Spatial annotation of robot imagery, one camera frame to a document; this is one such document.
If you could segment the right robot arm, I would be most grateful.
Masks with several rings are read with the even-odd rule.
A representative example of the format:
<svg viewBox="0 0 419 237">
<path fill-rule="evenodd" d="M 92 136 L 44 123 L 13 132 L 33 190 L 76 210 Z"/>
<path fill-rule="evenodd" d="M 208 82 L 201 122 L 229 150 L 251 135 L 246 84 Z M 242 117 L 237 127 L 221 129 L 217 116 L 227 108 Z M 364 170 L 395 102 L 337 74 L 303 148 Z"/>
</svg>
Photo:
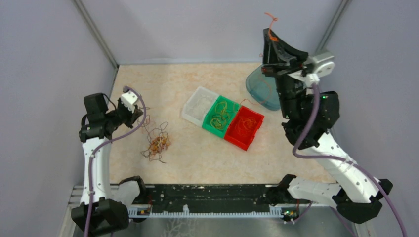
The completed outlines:
<svg viewBox="0 0 419 237">
<path fill-rule="evenodd" d="M 316 160 L 333 178 L 333 183 L 307 180 L 288 174 L 279 183 L 283 203 L 305 199 L 335 209 L 347 220 L 362 224 L 378 216 L 381 199 L 393 185 L 362 170 L 331 134 L 339 119 L 339 96 L 320 92 L 321 77 L 334 67 L 334 56 L 321 51 L 311 56 L 281 40 L 270 28 L 263 30 L 261 72 L 273 78 L 279 96 L 282 124 L 297 158 Z"/>
</svg>

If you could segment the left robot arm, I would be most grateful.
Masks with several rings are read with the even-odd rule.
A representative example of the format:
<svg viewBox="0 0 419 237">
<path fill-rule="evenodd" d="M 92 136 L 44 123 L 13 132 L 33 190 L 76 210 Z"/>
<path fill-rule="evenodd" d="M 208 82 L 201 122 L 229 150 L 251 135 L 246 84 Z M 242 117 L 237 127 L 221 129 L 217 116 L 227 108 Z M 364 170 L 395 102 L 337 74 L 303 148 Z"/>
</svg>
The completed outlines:
<svg viewBox="0 0 419 237">
<path fill-rule="evenodd" d="M 99 237 L 124 230 L 129 225 L 129 207 L 143 204 L 148 191 L 140 176 L 123 179 L 115 192 L 111 190 L 109 159 L 112 143 L 138 130 L 134 123 L 145 118 L 146 108 L 141 95 L 125 89 L 108 110 L 107 96 L 95 93 L 84 97 L 86 114 L 82 117 L 79 138 L 84 152 L 84 187 L 80 205 L 71 211 L 71 218 L 85 237 Z"/>
</svg>

